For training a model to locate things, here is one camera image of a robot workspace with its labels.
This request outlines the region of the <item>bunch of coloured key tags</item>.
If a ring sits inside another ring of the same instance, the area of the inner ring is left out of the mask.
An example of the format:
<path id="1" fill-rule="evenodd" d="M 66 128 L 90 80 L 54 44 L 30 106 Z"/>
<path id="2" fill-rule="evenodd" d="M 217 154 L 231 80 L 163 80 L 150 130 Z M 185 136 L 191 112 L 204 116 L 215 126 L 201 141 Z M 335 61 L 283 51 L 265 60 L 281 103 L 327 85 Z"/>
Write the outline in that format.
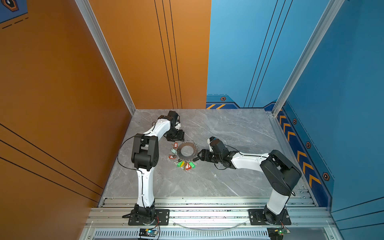
<path id="1" fill-rule="evenodd" d="M 189 171 L 194 169 L 196 166 L 193 161 L 182 161 L 177 155 L 177 148 L 180 145 L 179 143 L 174 143 L 174 147 L 170 150 L 170 155 L 168 157 L 169 160 L 174 161 L 174 164 L 183 169 L 184 171 Z"/>

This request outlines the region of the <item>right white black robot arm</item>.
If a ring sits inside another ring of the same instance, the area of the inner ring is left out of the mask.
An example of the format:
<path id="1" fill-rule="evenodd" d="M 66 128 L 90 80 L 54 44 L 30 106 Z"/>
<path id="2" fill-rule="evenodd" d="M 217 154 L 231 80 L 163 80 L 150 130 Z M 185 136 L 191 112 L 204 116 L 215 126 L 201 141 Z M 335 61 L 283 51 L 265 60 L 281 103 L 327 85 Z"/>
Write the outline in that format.
<path id="1" fill-rule="evenodd" d="M 289 221 L 287 203 L 294 187 L 302 177 L 301 170 L 283 153 L 273 150 L 267 154 L 246 154 L 233 149 L 228 150 L 221 140 L 215 137 L 208 139 L 209 148 L 201 150 L 193 161 L 222 164 L 226 169 L 247 169 L 262 172 L 273 190 L 265 205 L 261 217 L 267 225 L 283 225 Z"/>

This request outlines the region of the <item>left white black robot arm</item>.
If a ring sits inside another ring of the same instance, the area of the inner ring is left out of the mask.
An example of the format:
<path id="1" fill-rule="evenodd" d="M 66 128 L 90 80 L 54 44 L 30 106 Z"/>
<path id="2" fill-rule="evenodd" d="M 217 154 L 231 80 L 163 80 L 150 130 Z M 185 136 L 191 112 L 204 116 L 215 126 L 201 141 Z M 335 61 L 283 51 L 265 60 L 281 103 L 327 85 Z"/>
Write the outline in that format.
<path id="1" fill-rule="evenodd" d="M 123 216 L 129 219 L 130 225 L 160 223 L 154 197 L 154 169 L 159 161 L 159 140 L 165 137 L 169 142 L 183 142 L 185 133 L 180 127 L 181 122 L 177 112 L 169 111 L 166 116 L 159 116 L 148 131 L 131 137 L 133 139 L 131 161 L 134 167 L 126 167 L 117 159 L 122 168 L 134 170 L 138 176 L 137 203 L 129 214 Z"/>

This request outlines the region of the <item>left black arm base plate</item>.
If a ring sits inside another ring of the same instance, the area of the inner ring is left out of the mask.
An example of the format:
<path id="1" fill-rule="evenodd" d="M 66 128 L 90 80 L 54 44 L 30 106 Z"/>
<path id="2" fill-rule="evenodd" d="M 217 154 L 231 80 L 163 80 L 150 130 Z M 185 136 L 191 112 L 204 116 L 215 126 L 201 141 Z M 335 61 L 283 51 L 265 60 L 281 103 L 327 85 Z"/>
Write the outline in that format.
<path id="1" fill-rule="evenodd" d="M 167 226 L 170 220 L 169 209 L 154 209 L 149 213 L 139 214 L 137 211 L 132 210 L 128 225 L 129 226 L 155 226 L 156 224 Z"/>

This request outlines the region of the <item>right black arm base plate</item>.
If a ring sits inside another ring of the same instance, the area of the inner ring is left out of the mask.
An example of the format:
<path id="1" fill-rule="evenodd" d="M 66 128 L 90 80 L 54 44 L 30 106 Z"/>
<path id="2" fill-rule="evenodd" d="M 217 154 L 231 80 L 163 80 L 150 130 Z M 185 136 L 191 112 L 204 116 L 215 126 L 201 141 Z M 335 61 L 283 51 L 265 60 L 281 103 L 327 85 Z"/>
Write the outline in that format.
<path id="1" fill-rule="evenodd" d="M 292 224 L 287 209 L 283 209 L 279 215 L 275 215 L 268 209 L 249 209 L 249 220 L 252 226 L 284 225 Z"/>

